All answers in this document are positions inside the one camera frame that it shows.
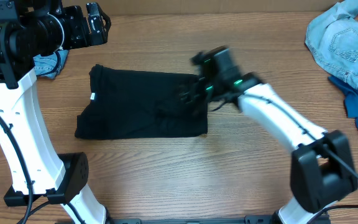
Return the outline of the black t-shirt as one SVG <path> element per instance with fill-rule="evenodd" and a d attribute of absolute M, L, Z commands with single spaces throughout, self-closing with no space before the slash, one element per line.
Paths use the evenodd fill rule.
<path fill-rule="evenodd" d="M 208 107 L 179 94 L 196 75 L 115 70 L 89 72 L 89 105 L 77 117 L 75 137 L 87 140 L 189 138 L 208 132 Z"/>

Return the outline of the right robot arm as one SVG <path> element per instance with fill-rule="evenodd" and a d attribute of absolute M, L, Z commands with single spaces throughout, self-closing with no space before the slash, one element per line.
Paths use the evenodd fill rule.
<path fill-rule="evenodd" d="M 312 123 L 256 73 L 243 73 L 226 46 L 199 52 L 190 61 L 199 75 L 180 94 L 182 101 L 190 105 L 233 103 L 291 155 L 293 197 L 272 217 L 274 223 L 315 223 L 357 190 L 349 141 L 342 132 L 328 132 Z"/>

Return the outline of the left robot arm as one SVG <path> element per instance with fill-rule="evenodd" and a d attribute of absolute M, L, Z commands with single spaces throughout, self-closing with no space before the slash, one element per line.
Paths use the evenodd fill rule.
<path fill-rule="evenodd" d="M 110 18 L 96 2 L 86 9 L 61 1 L 0 1 L 0 145 L 12 185 L 9 207 L 25 207 L 46 197 L 61 205 L 73 223 L 111 223 L 108 210 L 88 185 L 88 159 L 82 152 L 57 154 L 37 95 L 34 57 L 105 44 Z"/>

